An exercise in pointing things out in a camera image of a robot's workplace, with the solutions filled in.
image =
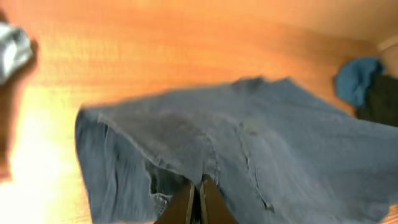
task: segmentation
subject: wooden surface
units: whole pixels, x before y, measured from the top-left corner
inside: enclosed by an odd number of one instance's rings
[[[267,21],[254,1],[184,2],[0,1],[38,43],[37,61],[0,86],[1,170],[10,175],[0,186],[0,223],[91,222],[73,142],[82,104],[263,74],[293,77],[350,111],[331,78],[375,54],[372,45]]]

